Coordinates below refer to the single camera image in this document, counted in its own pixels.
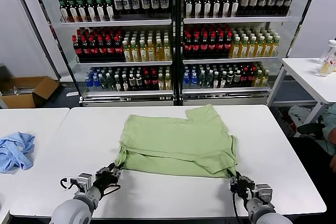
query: bottle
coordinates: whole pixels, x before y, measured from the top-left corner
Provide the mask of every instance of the bottle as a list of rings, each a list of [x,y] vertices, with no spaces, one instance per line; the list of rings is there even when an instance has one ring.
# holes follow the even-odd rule
[[[269,52],[271,50],[271,46],[272,46],[272,40],[273,40],[273,36],[268,36],[266,43],[264,44],[264,48],[261,51],[261,56],[262,57],[269,57]]]
[[[265,13],[267,0],[258,0],[256,15],[263,15]]]
[[[142,9],[145,14],[148,14],[151,8],[150,0],[141,0]]]
[[[257,76],[255,76],[253,82],[252,82],[252,87],[258,87],[260,86],[260,81],[262,79],[263,72],[261,70],[258,70]]]
[[[131,40],[133,61],[141,61],[140,52],[135,40]]]
[[[222,18],[226,18],[229,16],[230,11],[230,0],[222,0]]]
[[[256,45],[256,48],[254,50],[254,57],[262,57],[262,50],[264,48],[264,40],[265,40],[265,37],[264,36],[260,36],[259,37],[259,42],[258,44]]]
[[[227,72],[226,71],[222,71],[222,77],[221,77],[221,84],[220,84],[220,88],[224,88],[225,87],[225,83],[226,83],[226,78],[227,78]]]
[[[77,0],[77,10],[79,13],[80,21],[87,22],[88,21],[88,12],[86,10],[85,4],[83,0]]]
[[[164,60],[164,51],[162,48],[161,39],[156,40],[156,55],[155,55],[156,61]]]
[[[239,42],[240,42],[240,37],[236,37],[235,38],[235,43],[234,43],[233,46],[231,46],[231,51],[229,53],[230,58],[237,58],[238,57]]]
[[[267,81],[269,76],[269,70],[265,70],[265,74],[261,79],[260,86],[261,87],[267,87]]]
[[[203,1],[203,14],[201,14],[204,18],[210,18],[211,17],[211,1],[210,0],[204,0]]]
[[[249,0],[240,0],[239,10],[238,10],[238,15],[239,16],[246,16],[247,15],[248,2],[249,2]]]
[[[273,15],[275,11],[275,2],[276,0],[267,0],[266,4],[266,13],[267,15]]]
[[[284,1],[284,3],[283,3],[283,8],[282,8],[282,12],[281,12],[282,15],[287,16],[288,11],[289,11],[289,7],[290,7],[292,1],[293,1],[293,0],[285,0],[285,1]]]
[[[248,47],[248,37],[243,38],[243,43],[239,45],[238,58],[246,58],[246,52]]]
[[[271,49],[269,51],[269,56],[270,57],[276,57],[278,56],[278,49],[279,49],[279,42],[280,42],[280,36],[277,35],[275,36],[274,42],[271,45]]]
[[[170,51],[169,40],[167,38],[165,38],[163,40],[163,42],[164,42],[164,60],[171,60],[172,55],[171,55],[171,51]]]
[[[247,58],[254,57],[254,51],[256,49],[256,40],[257,40],[256,36],[251,37],[251,41],[247,47],[247,56],[246,56]]]
[[[68,0],[68,8],[71,13],[71,16],[69,16],[70,22],[80,22],[75,0]]]
[[[151,0],[152,13],[158,13],[160,10],[160,0]]]
[[[233,0],[232,8],[231,8],[231,17],[236,17],[238,6],[239,6],[239,1],[238,0]]]
[[[205,71],[201,70],[201,73],[199,75],[200,76],[198,78],[197,88],[201,89],[205,83]]]
[[[195,0],[194,1],[194,18],[200,18],[201,17],[201,9],[202,9],[202,2],[201,0]]]
[[[68,23],[70,22],[69,16],[71,15],[70,11],[68,11],[66,0],[58,0],[59,2],[59,10],[62,14],[63,22]]]
[[[193,3],[191,0],[185,0],[185,18],[192,17]]]
[[[249,16],[256,15],[257,3],[258,3],[258,0],[249,0],[247,15]]]

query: yellow bottle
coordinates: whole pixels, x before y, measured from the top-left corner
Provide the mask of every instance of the yellow bottle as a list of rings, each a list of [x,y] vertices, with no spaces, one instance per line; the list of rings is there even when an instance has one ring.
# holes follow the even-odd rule
[[[143,39],[140,40],[140,55],[141,61],[148,61],[148,52],[146,49],[146,44]]]
[[[130,47],[127,43],[127,40],[124,40],[122,42],[122,44],[124,46],[124,55],[125,55],[126,62],[133,61],[132,52],[131,52]]]
[[[248,47],[248,37],[243,37],[243,43],[239,45],[238,58],[246,58],[246,52]]]
[[[156,40],[156,55],[155,55],[156,61],[164,60],[164,52],[162,48],[161,39]]]
[[[154,51],[152,39],[148,39],[147,44],[148,44],[148,47],[147,47],[148,59],[149,61],[155,61],[155,51]]]
[[[264,40],[265,40],[264,36],[259,37],[259,42],[256,45],[256,48],[254,50],[254,57],[261,57],[261,52],[264,48],[264,43],[265,43]]]
[[[236,37],[235,38],[235,43],[231,46],[231,50],[230,50],[230,53],[229,53],[230,58],[237,58],[238,57],[239,42],[240,42],[240,38]]]
[[[279,49],[279,42],[280,42],[280,36],[276,35],[274,38],[274,42],[271,45],[271,49],[269,51],[270,57],[276,57],[278,55],[278,49]]]
[[[257,37],[256,36],[252,36],[251,37],[251,41],[250,41],[250,43],[249,43],[249,45],[248,45],[248,48],[247,48],[247,53],[246,53],[246,57],[247,58],[252,58],[252,57],[254,57],[254,51],[255,51],[255,49],[256,49],[256,40],[257,40]]]
[[[262,57],[268,57],[269,56],[269,52],[270,52],[271,46],[272,46],[272,40],[273,40],[272,36],[270,36],[270,35],[267,36],[267,41],[264,44],[263,50],[261,51],[261,56]]]
[[[169,40],[167,38],[163,39],[164,42],[164,60],[171,60],[172,54],[170,51]]]

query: refrigerator shelf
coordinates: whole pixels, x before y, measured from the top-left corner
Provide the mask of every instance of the refrigerator shelf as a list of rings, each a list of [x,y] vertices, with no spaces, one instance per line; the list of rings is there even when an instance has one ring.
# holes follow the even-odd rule
[[[224,58],[224,59],[190,59],[183,60],[183,64],[207,64],[207,63],[231,63],[231,62],[254,62],[276,60],[278,57],[256,57],[256,58]]]
[[[227,17],[227,18],[185,18],[185,24],[248,23],[248,22],[287,22],[300,21],[301,17]]]
[[[71,22],[61,23],[63,27],[102,27],[102,26],[160,26],[170,25],[171,19],[147,19],[147,20],[120,20],[103,22]]]
[[[144,61],[144,62],[102,62],[102,63],[76,63],[76,67],[130,67],[130,66],[169,66],[173,61]]]

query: table leg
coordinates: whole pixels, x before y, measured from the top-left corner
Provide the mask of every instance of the table leg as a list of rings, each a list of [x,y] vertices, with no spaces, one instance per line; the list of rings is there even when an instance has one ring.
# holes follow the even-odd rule
[[[274,83],[274,86],[272,88],[271,94],[269,94],[269,97],[267,98],[266,101],[266,106],[268,106],[269,108],[272,106],[272,103],[279,91],[279,88],[281,86],[281,83],[283,81],[283,79],[285,78],[287,73],[287,70],[285,69],[284,65],[281,66],[280,72],[278,74],[278,77]]]
[[[304,121],[304,124],[307,123],[313,123],[317,120],[317,118],[320,116],[320,114],[323,112],[323,110],[326,109],[326,107],[328,107],[326,104],[324,104],[323,102],[318,102],[316,104],[316,106],[314,107],[314,109],[310,112],[309,116],[307,117],[307,119]],[[297,132],[294,137],[299,137],[301,134],[299,132]]]

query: bottle label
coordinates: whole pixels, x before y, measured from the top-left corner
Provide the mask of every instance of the bottle label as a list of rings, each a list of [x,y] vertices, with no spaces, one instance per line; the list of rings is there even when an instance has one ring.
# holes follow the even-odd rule
[[[231,17],[236,17],[237,9],[238,9],[238,3],[233,3],[231,10]]]
[[[115,87],[117,88],[117,91],[121,91],[121,86],[120,86],[119,83],[117,83],[117,84],[115,85]]]
[[[258,0],[258,6],[265,6],[266,0]]]
[[[169,0],[160,0],[160,2],[162,9],[167,9],[169,7]]]
[[[192,10],[192,4],[187,4],[187,6],[185,7],[185,16],[186,16],[186,18],[191,18],[191,10]]]
[[[132,1],[132,8],[133,10],[138,10],[140,9],[140,3],[139,0],[131,0]]]
[[[254,49],[255,49],[254,46],[250,46],[250,48],[248,49],[248,53],[247,53],[248,58],[253,57]]]
[[[126,62],[130,62],[131,61],[130,52],[124,51],[124,55],[125,55]]]
[[[237,58],[239,47],[234,47],[232,51],[232,57]]]
[[[160,0],[151,0],[152,1],[152,8],[159,9],[160,8]]]
[[[78,18],[76,9],[74,9],[74,8],[70,8],[70,12],[71,12],[71,14],[72,14],[72,17],[74,18],[74,21],[75,21],[75,22],[79,22],[79,18]]]
[[[64,22],[65,23],[70,22],[67,10],[65,10],[64,8],[61,8],[60,11],[63,16]]]
[[[285,0],[277,0],[277,1],[275,2],[275,5],[276,5],[276,6],[282,6],[282,5],[284,4],[284,1],[285,1]]]
[[[242,52],[240,54],[241,57],[246,57],[246,51],[247,51],[247,47],[242,47]]]
[[[164,85],[163,82],[159,82],[159,89],[160,89],[160,90],[163,90],[163,89],[164,89],[163,85]]]
[[[241,6],[248,6],[248,1],[249,0],[240,0],[240,5]]]
[[[250,0],[250,2],[248,3],[249,6],[256,6],[257,5],[258,0]]]
[[[141,50],[140,54],[141,54],[141,61],[146,61],[146,50]]]
[[[264,56],[268,56],[270,49],[271,49],[270,46],[266,46],[266,47],[265,47]]]
[[[114,13],[113,13],[112,6],[106,7],[106,10],[107,10],[107,14],[109,15],[110,21],[113,21],[114,20]]]
[[[164,50],[164,60],[169,60],[170,59],[170,49],[166,48]]]
[[[103,7],[98,6],[97,7],[97,11],[98,11],[98,15],[99,15],[100,21],[105,21],[105,14],[104,14]]]
[[[195,18],[201,17],[201,4],[195,5]]]
[[[261,57],[262,46],[258,46],[256,57]]]
[[[81,48],[75,49],[76,54],[80,55],[83,53],[83,50]]]
[[[154,61],[154,51],[153,50],[148,50],[148,58],[149,58],[149,61]]]
[[[226,80],[222,80],[222,81],[221,81],[221,85],[220,85],[220,88],[221,88],[221,89],[225,86],[225,83],[226,83]]]
[[[132,55],[133,55],[133,60],[134,61],[139,61],[139,59],[138,59],[138,51],[132,50]]]
[[[151,7],[149,0],[141,0],[141,2],[142,2],[142,8],[149,9]]]
[[[204,5],[204,17],[205,18],[210,18],[210,7],[211,7],[211,4],[209,3],[206,3]]]
[[[96,15],[94,13],[95,9],[93,9],[93,7],[89,7],[88,8],[89,14],[90,14],[90,18],[93,22],[97,21],[96,20]]]
[[[83,7],[79,7],[78,11],[79,11],[80,17],[82,18],[83,22],[87,22],[88,19],[86,17],[86,13],[85,13],[84,8]]]
[[[278,54],[278,48],[279,48],[279,46],[274,46],[273,47],[273,50],[272,50],[272,56],[276,56],[277,54]]]
[[[228,16],[229,8],[230,8],[230,4],[229,3],[224,3],[222,18],[226,18]]]
[[[122,0],[114,0],[114,6],[116,10],[123,10]]]

